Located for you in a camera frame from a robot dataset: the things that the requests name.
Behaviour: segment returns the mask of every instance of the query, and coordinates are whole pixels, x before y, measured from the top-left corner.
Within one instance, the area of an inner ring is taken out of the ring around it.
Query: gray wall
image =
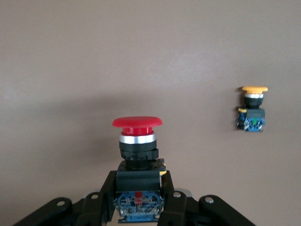
[[[0,225],[100,188],[132,115],[162,119],[176,187],[300,224],[299,0],[2,0],[0,21]],[[244,85],[269,87],[263,133],[235,129]]]

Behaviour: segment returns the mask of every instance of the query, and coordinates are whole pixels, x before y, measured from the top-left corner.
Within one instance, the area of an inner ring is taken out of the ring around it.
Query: yellow mushroom button
[[[265,86],[244,86],[242,90],[247,94],[262,94],[262,92],[268,91],[268,87]]]

